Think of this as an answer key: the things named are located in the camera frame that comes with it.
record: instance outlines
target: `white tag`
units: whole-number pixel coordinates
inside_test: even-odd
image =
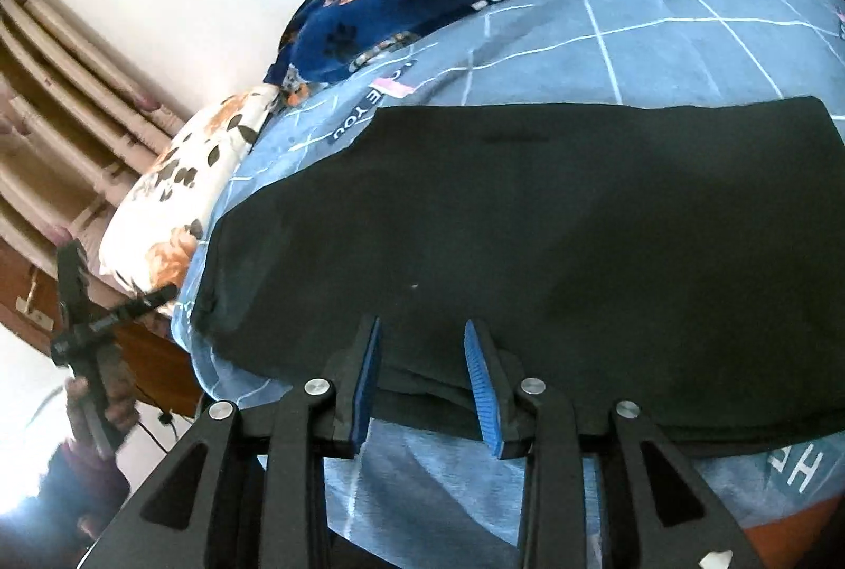
[[[708,552],[707,557],[698,563],[701,569],[728,569],[734,559],[734,551]]]

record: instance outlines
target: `silver screw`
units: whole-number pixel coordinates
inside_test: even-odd
[[[209,416],[214,421],[222,421],[224,418],[231,417],[234,411],[235,407],[232,407],[231,403],[214,403],[209,407]]]
[[[546,384],[538,378],[526,378],[520,383],[520,387],[528,395],[542,395],[546,391]]]
[[[324,378],[313,378],[305,384],[305,391],[309,395],[325,395],[331,383]]]
[[[640,405],[631,400],[622,400],[616,405],[616,413],[622,418],[637,418],[640,415]]]

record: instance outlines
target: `blue bed sheet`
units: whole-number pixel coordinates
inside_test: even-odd
[[[732,106],[814,95],[845,137],[842,0],[508,0],[489,3],[274,118],[211,218],[341,151],[379,106],[510,102]],[[204,390],[251,407],[289,386],[214,355],[190,313],[202,241],[172,330]],[[697,466],[744,526],[845,490],[845,434]],[[590,565],[598,566],[595,469],[585,466]],[[513,566],[523,467],[482,443],[373,421],[353,462],[325,464],[331,527],[400,567]]]

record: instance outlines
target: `pillow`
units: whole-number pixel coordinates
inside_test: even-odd
[[[217,198],[279,105],[280,89],[259,85],[193,116],[118,207],[100,273],[129,292],[181,286]]]

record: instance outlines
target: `folded black garment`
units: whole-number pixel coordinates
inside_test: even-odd
[[[260,375],[383,320],[376,416],[477,437],[467,319],[576,404],[701,454],[845,430],[845,148],[817,99],[379,110],[211,237],[193,323]]]

